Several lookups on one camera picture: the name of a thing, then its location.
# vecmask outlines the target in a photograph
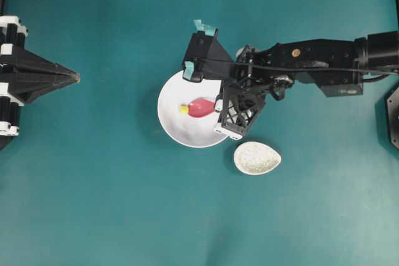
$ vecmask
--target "teal table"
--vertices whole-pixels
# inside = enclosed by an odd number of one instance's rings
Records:
[[[205,150],[162,130],[156,99],[180,69],[193,19],[245,43],[397,30],[395,0],[7,0],[27,49],[80,84],[26,107],[0,152],[0,265],[398,265],[399,152],[383,97],[325,98],[298,83],[245,140],[282,164],[245,176],[237,145]]]

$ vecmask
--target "cable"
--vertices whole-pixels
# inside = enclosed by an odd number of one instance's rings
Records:
[[[199,60],[203,60],[205,62],[221,62],[225,64],[234,64],[234,65],[245,65],[245,66],[252,66],[257,69],[264,69],[264,70],[272,70],[272,71],[282,71],[282,72],[360,72],[360,73],[373,73],[379,75],[398,75],[396,72],[388,72],[388,71],[379,71],[379,70],[368,70],[368,69],[340,69],[340,68],[298,68],[298,69],[290,69],[290,68],[282,68],[282,67],[268,67],[265,65],[253,65],[247,62],[229,62],[227,60],[218,60],[218,59],[204,59],[201,58]]]
[[[363,79],[363,83],[381,81],[381,80],[387,78],[388,76],[389,75],[381,75],[381,76],[374,77],[374,78]]]

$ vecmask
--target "black mechanical structure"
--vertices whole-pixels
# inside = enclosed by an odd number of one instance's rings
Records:
[[[0,0],[0,150],[19,135],[21,108],[79,75],[37,56],[25,47],[28,30],[17,16],[3,16]]]
[[[235,140],[246,135],[267,95],[280,101],[296,81],[317,85],[326,97],[347,97],[363,94],[365,83],[399,75],[397,31],[354,41],[317,39],[276,44],[267,50],[247,45],[235,61],[217,35],[217,29],[192,35],[182,63],[183,78],[190,82],[221,80],[215,132]],[[392,121],[396,118],[397,122],[398,106],[393,115]]]

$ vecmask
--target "white bowl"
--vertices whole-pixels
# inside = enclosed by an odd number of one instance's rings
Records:
[[[193,83],[183,79],[183,71],[172,76],[163,86],[158,97],[158,118],[165,132],[175,141],[192,148],[217,145],[227,135],[217,134],[215,128],[219,113],[213,112],[203,118],[193,118],[179,111],[181,104],[202,98],[216,98],[220,80],[202,80]]]
[[[234,152],[234,163],[244,174],[266,174],[281,163],[281,156],[270,146],[255,141],[241,144]]]

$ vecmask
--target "red object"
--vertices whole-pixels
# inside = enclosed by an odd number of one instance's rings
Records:
[[[188,105],[188,115],[193,118],[203,118],[214,112],[214,102],[198,98]]]

